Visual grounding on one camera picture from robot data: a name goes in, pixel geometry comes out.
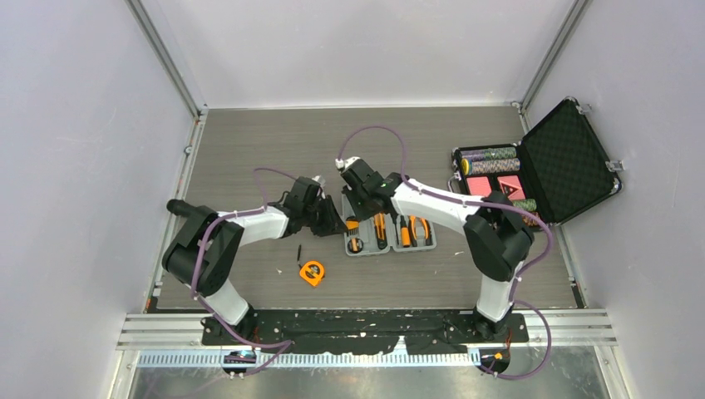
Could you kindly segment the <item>orange utility knife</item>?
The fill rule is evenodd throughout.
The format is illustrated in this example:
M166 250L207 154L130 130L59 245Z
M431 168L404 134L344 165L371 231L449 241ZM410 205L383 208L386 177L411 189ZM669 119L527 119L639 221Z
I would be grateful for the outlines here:
M385 216L382 213L376 214L373 217L377 247L380 250L384 250L387 247L387 235L386 235L386 225Z

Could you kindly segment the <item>orange tape measure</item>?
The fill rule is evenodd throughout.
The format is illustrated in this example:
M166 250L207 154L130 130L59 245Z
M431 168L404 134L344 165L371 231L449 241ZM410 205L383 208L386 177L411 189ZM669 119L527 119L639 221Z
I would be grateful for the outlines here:
M325 268L316 260L309 260L303 263L302 252L303 246L300 244L297 249L298 275L304 282L316 288L325 278Z

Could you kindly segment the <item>grey plastic tool case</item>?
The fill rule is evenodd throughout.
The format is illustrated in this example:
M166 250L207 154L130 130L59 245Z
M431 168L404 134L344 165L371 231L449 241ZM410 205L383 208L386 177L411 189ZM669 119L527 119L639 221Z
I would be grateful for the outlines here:
M436 231L435 227L432 222L428 221L430 226L431 226L431 233L432 233L432 238L433 238L433 245L429 247L424 247L424 246L419 246L419 247L410 247L410 248L398 248L397 247L397 242L396 242L396 234L395 234L395 226L394 223L392 222L392 216L389 214L384 214L385 216L385 225L386 225L386 235L387 235L387 247L384 250L380 250L377 247L377 240L376 240L376 233L375 233L375 226L374 226L374 221L373 217L370 219L366 220L359 220L356 218L356 216L353 213L353 210L348 203L348 199L346 198L345 195L342 195L342 217L343 220L346 223L347 218L355 218L360 222L359 225L359 233L358 235L348 235L347 233L343 234L343 249L344 252L347 256L350 257L362 257L362 256L373 256L373 255L382 255L382 254L387 254L390 251L396 252L396 253L418 253L422 251L429 251L432 249L435 249L437 246L437 241L436 241ZM408 217L410 215L403 215L408 223ZM348 252L348 240L350 240L353 237L357 237L361 239L364 243L364 250L359 253L359 254L350 254Z

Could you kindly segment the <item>orange black pliers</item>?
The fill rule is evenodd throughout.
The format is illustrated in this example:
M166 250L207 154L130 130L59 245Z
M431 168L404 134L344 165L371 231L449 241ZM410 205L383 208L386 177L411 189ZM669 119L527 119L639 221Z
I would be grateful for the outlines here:
M410 215L408 217L408 229L412 247L429 247L433 245L431 226L426 219Z

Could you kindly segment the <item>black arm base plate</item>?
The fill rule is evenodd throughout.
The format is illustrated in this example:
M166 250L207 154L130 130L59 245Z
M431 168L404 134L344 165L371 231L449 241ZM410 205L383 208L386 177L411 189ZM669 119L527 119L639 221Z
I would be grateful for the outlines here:
M499 326L451 309L259 310L234 327L265 353L375 355L402 343L411 355L454 354L470 344L526 343L525 318Z

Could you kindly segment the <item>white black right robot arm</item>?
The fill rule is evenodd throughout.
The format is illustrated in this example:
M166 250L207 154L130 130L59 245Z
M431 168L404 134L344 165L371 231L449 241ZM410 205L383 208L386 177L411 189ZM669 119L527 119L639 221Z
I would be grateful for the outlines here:
M476 333L491 342L507 331L513 281L535 237L503 194L482 198L433 188L399 173L382 176L360 157L337 159L335 165L358 219L380 213L416 216L463 235L482 275L474 308Z

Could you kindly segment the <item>small orange screwdriver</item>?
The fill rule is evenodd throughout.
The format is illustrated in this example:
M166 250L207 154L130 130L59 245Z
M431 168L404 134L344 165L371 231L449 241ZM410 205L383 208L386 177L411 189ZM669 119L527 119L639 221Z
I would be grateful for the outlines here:
M412 246L412 239L406 218L403 215L394 215L392 222L395 226L397 247L404 249L410 248Z

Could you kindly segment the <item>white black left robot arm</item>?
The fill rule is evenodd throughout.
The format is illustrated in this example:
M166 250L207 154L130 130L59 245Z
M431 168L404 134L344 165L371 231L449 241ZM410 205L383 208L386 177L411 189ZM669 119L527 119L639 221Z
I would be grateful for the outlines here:
M280 199L257 209L218 212L182 199L169 200L166 208L185 222L162 257L163 269L224 320L223 333L236 344L247 343L255 331L250 303L229 281L239 248L304 228L317 237L347 230L317 178L297 178Z

